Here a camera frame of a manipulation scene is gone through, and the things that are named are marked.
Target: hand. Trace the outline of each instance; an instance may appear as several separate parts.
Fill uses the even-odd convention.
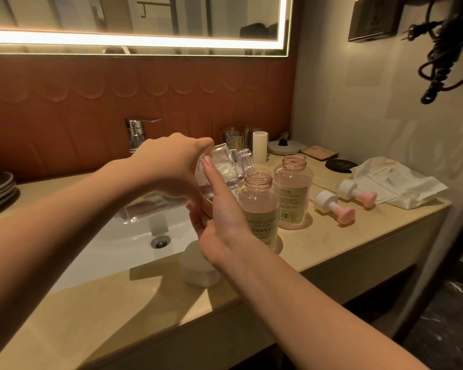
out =
[[[213,188],[213,204],[205,201],[201,210],[187,206],[198,237],[202,254],[216,268],[222,270],[241,244],[254,242],[240,205],[228,189],[211,158],[203,161],[204,174]]]
[[[137,195],[153,191],[168,197],[185,197],[192,206],[200,208],[203,196],[194,176],[195,168],[199,157],[210,153],[213,146],[210,137],[195,139],[178,133],[146,140],[126,160]]]

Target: chrome faucet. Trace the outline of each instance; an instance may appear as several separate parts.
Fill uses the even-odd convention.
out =
[[[143,142],[146,141],[146,134],[144,133],[144,128],[142,127],[142,122],[159,122],[161,118],[153,119],[129,119],[125,118],[125,126],[127,127],[127,132],[129,133],[130,139],[130,153],[134,153],[137,148],[141,146]]]

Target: pink plastic bottle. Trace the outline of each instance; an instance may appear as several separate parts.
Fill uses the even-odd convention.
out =
[[[303,154],[286,155],[274,169],[274,184],[281,195],[279,227],[294,230],[304,225],[313,177]]]
[[[272,185],[272,175],[264,169],[245,177],[238,202],[254,235],[270,249],[278,237],[279,194]]]

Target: illuminated mirror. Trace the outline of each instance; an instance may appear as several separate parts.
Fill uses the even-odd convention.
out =
[[[0,54],[288,55],[293,0],[0,0]]]

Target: sink drain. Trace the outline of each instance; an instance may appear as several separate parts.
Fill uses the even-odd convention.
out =
[[[161,248],[166,247],[168,244],[170,244],[170,242],[171,242],[171,239],[169,236],[162,235],[162,236],[158,236],[152,239],[151,246],[154,249],[161,249]]]

